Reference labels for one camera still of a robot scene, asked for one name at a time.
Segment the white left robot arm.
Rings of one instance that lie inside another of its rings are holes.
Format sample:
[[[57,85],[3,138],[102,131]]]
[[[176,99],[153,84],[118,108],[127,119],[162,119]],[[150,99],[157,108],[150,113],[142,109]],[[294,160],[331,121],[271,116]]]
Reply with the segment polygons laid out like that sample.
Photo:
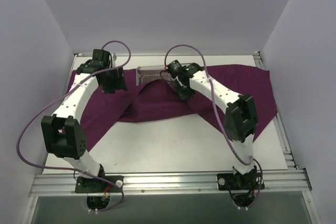
[[[46,151],[68,162],[87,178],[87,186],[94,192],[105,188],[103,167],[87,150],[88,138],[80,125],[83,112],[93,93],[101,87],[106,93],[125,90],[123,68],[117,67],[115,55],[99,59],[97,56],[81,64],[73,83],[60,106],[41,120]]]

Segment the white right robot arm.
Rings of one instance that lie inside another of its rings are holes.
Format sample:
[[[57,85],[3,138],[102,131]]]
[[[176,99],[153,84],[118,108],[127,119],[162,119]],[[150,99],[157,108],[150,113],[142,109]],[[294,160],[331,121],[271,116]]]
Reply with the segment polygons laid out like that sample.
[[[238,188],[246,188],[252,182],[250,172],[255,168],[253,139],[258,116],[253,97],[232,91],[196,63],[183,66],[174,60],[166,69],[183,101],[198,92],[212,102],[220,130],[237,159],[233,166],[233,182]]]

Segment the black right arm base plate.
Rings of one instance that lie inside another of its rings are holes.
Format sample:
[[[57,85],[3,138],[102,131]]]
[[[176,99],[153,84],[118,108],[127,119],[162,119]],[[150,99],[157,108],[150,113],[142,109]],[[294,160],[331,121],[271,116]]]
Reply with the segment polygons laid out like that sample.
[[[221,191],[229,190],[256,190],[259,187],[261,173],[252,172],[245,175],[240,173],[219,173],[216,175],[218,189]]]

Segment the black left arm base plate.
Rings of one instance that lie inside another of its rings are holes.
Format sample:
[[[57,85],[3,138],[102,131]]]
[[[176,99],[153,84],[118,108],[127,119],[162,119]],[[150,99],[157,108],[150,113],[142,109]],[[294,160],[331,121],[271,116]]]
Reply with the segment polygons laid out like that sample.
[[[108,175],[106,180],[113,182],[118,187],[122,188],[124,177],[121,175]],[[77,178],[75,193],[78,194],[91,194],[91,193],[104,193],[106,188],[110,187],[110,193],[119,193],[120,190],[116,188],[116,186],[111,186],[107,182],[103,182],[102,180],[95,178],[85,178],[79,176]]]

